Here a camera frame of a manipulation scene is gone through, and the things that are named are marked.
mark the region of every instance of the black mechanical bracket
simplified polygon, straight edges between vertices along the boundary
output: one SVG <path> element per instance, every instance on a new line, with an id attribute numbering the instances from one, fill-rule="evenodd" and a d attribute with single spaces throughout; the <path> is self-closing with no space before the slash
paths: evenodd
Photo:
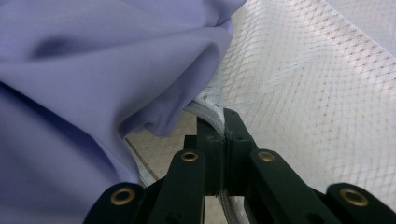
<path id="1" fill-rule="evenodd" d="M 204 120 L 186 136 L 166 177 L 143 189 L 120 183 L 106 190 L 85 224 L 204 223 L 205 196 L 245 196 L 249 222 L 395 224 L 396 214 L 364 189 L 334 184 L 322 194 L 309 188 L 276 152 L 258 149 L 239 115 L 224 110 L 226 140 Z"/>

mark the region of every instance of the lavender fabric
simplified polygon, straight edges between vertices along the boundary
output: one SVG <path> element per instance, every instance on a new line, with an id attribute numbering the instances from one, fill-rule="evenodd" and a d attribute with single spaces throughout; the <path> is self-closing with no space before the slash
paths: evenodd
<path id="1" fill-rule="evenodd" d="M 0 223 L 80 223 L 138 182 L 125 135 L 170 132 L 243 0 L 0 0 Z"/>

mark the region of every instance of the white netting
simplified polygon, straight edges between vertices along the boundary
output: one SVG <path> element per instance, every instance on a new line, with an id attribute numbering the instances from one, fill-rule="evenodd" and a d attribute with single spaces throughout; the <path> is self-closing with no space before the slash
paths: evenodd
<path id="1" fill-rule="evenodd" d="M 348 182 L 396 209 L 396 2 L 364 2 L 248 1 L 223 104 L 309 186 Z"/>

